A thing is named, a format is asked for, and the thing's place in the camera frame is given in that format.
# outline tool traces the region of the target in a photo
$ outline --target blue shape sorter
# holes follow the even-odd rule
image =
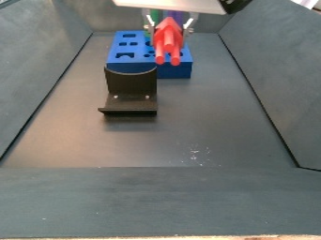
[[[189,79],[191,77],[193,58],[187,44],[181,50],[181,65],[171,65],[171,57],[166,55],[166,63],[157,65],[154,48],[144,31],[118,31],[110,47],[107,69],[122,73],[139,73],[157,67],[158,79]]]

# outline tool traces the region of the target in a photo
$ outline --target red toy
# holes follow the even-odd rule
[[[167,17],[155,27],[154,49],[155,63],[162,65],[166,53],[170,53],[170,63],[181,64],[181,49],[183,48],[183,32],[173,17]]]

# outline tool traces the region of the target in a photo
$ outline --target bin floor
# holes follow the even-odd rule
[[[158,80],[155,117],[106,117],[112,33],[92,35],[1,167],[294,167],[215,34],[189,38],[191,79]]]

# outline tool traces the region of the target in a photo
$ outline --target black stand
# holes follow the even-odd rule
[[[106,70],[108,96],[103,114],[157,114],[157,68],[143,73]]]

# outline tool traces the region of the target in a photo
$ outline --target dark gray surface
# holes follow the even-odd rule
[[[190,80],[158,81],[158,116],[106,118],[104,62],[112,34],[95,34],[3,167],[293,167],[247,81],[215,34],[190,37]]]
[[[256,0],[219,35],[305,168],[321,170],[321,16],[288,0]]]
[[[25,125],[91,30],[59,1],[0,9],[0,156]]]
[[[298,169],[1,169],[0,236],[321,234],[320,182]]]
[[[118,7],[111,0],[62,0],[95,32],[143,29],[140,8]],[[217,33],[231,15],[201,14],[195,32]]]

